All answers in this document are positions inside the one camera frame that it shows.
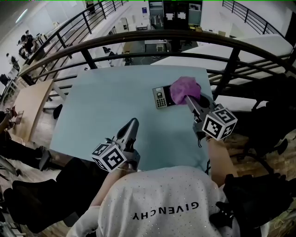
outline white t-shirt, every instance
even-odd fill
[[[67,237],[239,237],[232,228],[217,229],[209,221],[226,201],[222,188],[201,170],[178,166],[132,173],[118,180],[101,206],[90,207]],[[268,228],[261,228],[262,237]]]

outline light blue table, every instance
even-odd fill
[[[141,156],[139,169],[186,165],[205,170],[208,147],[205,139],[202,148],[197,145],[188,106],[155,106],[152,89],[171,85],[180,76],[195,77],[202,92],[212,95],[203,68],[141,65],[81,72],[63,105],[50,148],[92,161],[96,146],[135,117],[140,124],[134,144]]]

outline metal railing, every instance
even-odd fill
[[[285,38],[285,36],[283,36],[282,33],[279,32],[274,26],[272,26],[267,20],[263,19],[257,13],[253,12],[251,9],[245,7],[244,5],[232,0],[223,0],[222,6],[244,20],[245,23],[250,25],[257,33],[262,35],[278,34],[281,37]]]
[[[118,8],[123,6],[126,2],[128,2],[128,0],[102,0],[94,4],[93,6],[88,7],[84,11],[66,21],[50,37],[48,37],[47,40],[26,62],[26,64],[31,65],[32,62],[34,62],[34,60],[37,58],[40,60],[52,53],[60,51],[61,49],[65,49],[68,46],[79,44],[85,39],[86,36],[92,33],[92,29],[94,29],[100,22],[106,19],[111,13],[115,12]],[[66,27],[67,31],[62,34],[62,31]],[[50,47],[47,49],[46,52],[44,52],[44,49],[49,45]],[[55,67],[63,66],[69,58],[72,58],[72,56],[68,55],[63,59],[57,59],[55,62],[52,62],[52,65],[49,65],[49,69],[47,68],[48,64],[45,64],[41,69],[39,75],[42,75],[46,70],[51,71]]]
[[[155,39],[166,39],[166,40],[186,40],[186,41],[199,41],[206,42],[211,44],[218,44],[232,48],[232,53],[229,58],[205,55],[205,54],[195,54],[195,53],[181,53],[181,52],[155,52],[155,53],[129,53],[129,54],[119,54],[112,56],[104,56],[99,58],[92,58],[89,49],[101,47],[104,45],[117,44],[122,42],[131,42],[131,41],[142,41],[142,40],[155,40]],[[259,57],[262,57],[262,62],[258,63],[247,63],[239,60],[238,55],[241,51],[245,51]],[[202,59],[210,59],[215,61],[226,62],[227,65],[224,70],[212,70],[207,69],[209,74],[213,74],[214,76],[221,75],[218,81],[210,80],[211,85],[216,85],[216,89],[213,92],[214,99],[217,98],[223,91],[223,89],[227,87],[234,87],[237,89],[244,90],[242,85],[235,85],[229,83],[231,80],[235,78],[243,78],[249,81],[260,81],[260,79],[256,77],[250,76],[252,73],[248,75],[244,75],[237,71],[237,69],[247,68],[250,70],[255,70],[259,72],[265,72],[269,75],[278,75],[277,72],[272,71],[272,68],[267,68],[269,65],[276,65],[276,67],[283,67],[286,71],[291,71],[296,74],[296,68],[294,68],[291,63],[287,63],[286,60],[281,59],[280,57],[275,56],[261,48],[253,46],[251,44],[247,44],[245,42],[231,39],[228,37],[223,37],[220,35],[215,35],[206,32],[195,32],[195,31],[176,31],[176,30],[153,30],[153,31],[132,31],[127,33],[119,33],[114,35],[108,35],[105,37],[95,38],[88,41],[84,41],[78,45],[74,45],[68,48],[65,48],[57,53],[52,54],[49,57],[46,57],[30,67],[26,68],[20,73],[20,76],[25,75],[39,67],[43,67],[44,65],[51,63],[55,60],[63,58],[65,56],[69,56],[71,54],[81,52],[84,61],[78,63],[72,63],[67,66],[62,66],[51,71],[42,73],[39,76],[34,77],[34,79],[38,79],[40,77],[49,75],[51,73],[59,72],[65,69],[77,67],[80,65],[88,64],[90,69],[96,69],[96,62],[113,60],[119,58],[134,58],[134,57],[145,57],[145,56],[179,56],[179,57],[190,57],[190,58],[202,58]],[[62,81],[70,78],[75,78],[77,75],[69,75],[63,78],[56,78],[55,81]],[[71,85],[64,86],[62,89],[70,88]]]

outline ceiling light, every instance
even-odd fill
[[[15,24],[17,24],[21,19],[22,17],[26,14],[28,9],[24,10],[23,13],[19,16],[19,18],[17,19],[17,21],[15,22]]]

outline pink cloth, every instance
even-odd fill
[[[182,76],[170,87],[171,98],[176,105],[185,105],[185,96],[191,95],[199,100],[201,86],[194,77]]]

